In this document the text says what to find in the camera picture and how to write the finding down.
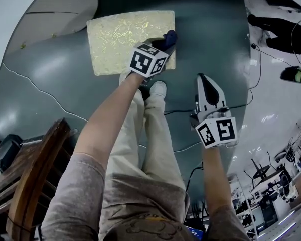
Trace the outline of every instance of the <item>gray sleeve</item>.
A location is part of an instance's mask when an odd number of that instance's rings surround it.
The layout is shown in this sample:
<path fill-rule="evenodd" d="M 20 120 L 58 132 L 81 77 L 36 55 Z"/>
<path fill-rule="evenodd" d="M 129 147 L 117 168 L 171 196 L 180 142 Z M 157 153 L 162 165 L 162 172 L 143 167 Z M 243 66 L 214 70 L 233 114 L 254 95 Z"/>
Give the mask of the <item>gray sleeve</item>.
<path fill-rule="evenodd" d="M 92 157 L 71 157 L 41 226 L 44 240 L 98 240 L 104 176 Z"/>
<path fill-rule="evenodd" d="M 207 240 L 250 241 L 232 207 L 226 205 L 210 216 Z"/>

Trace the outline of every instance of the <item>gray floor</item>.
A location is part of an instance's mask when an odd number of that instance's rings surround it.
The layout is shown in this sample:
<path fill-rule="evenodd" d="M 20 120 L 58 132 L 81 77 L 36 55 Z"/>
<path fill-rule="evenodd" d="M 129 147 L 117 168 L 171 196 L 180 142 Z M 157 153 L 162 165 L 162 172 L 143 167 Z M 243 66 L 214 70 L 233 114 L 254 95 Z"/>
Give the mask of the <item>gray floor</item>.
<path fill-rule="evenodd" d="M 166 110 L 193 109 L 196 74 L 203 72 L 224 90 L 229 106 L 246 104 L 249 69 L 248 23 L 243 0 L 99 0 L 96 17 L 139 10 L 174 10 L 179 35 L 176 70 L 166 71 L 155 80 L 168 86 Z M 5 57 L 6 65 L 29 76 L 68 111 L 89 118 L 114 91 L 118 75 L 94 76 L 86 30 L 39 42 Z M 241 129 L 245 108 L 234 109 Z M 0 137 L 9 133 L 30 138 L 47 131 L 53 121 L 65 117 L 72 128 L 81 130 L 84 122 L 62 112 L 50 97 L 4 67 L 0 70 Z M 190 131 L 187 113 L 167 116 L 175 150 L 197 142 Z M 146 138 L 141 137 L 147 145 Z M 233 149 L 221 149 L 228 168 Z M 201 161 L 201 146 L 176 153 L 187 181 Z M 202 172 L 192 178 L 192 200 L 203 197 Z"/>

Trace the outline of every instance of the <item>beige pants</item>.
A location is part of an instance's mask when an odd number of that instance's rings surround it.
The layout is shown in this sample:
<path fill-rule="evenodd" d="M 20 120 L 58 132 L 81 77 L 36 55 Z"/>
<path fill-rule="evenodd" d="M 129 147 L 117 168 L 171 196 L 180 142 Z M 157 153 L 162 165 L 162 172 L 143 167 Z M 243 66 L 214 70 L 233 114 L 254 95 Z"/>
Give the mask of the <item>beige pants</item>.
<path fill-rule="evenodd" d="M 144 103 L 141 92 L 137 91 L 111 151 L 106 175 L 120 173 L 153 179 L 185 190 L 164 110 L 165 102 L 160 96 L 151 95 Z M 138 139 L 144 117 L 148 145 L 145 161 L 140 168 Z"/>

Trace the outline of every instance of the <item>gold patterned mat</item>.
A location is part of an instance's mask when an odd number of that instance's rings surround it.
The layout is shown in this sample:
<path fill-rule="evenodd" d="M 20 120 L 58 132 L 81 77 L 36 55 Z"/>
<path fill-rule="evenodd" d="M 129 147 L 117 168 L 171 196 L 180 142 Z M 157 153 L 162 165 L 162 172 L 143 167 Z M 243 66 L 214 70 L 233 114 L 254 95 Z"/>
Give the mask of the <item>gold patterned mat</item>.
<path fill-rule="evenodd" d="M 174 11 L 131 12 L 88 21 L 88 40 L 95 75 L 128 71 L 131 48 L 135 43 L 162 37 L 168 30 L 175 30 Z M 175 52 L 166 69 L 175 69 Z"/>

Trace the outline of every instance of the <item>wooden chair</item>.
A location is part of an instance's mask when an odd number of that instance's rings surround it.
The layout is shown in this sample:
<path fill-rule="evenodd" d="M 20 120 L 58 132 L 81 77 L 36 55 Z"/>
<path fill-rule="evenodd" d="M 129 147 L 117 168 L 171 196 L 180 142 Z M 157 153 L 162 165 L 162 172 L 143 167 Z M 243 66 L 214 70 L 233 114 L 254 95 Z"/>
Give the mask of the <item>wooden chair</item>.
<path fill-rule="evenodd" d="M 0 234 L 33 239 L 73 152 L 65 142 L 69 133 L 64 119 L 55 122 L 41 141 L 23 145 L 0 175 Z"/>

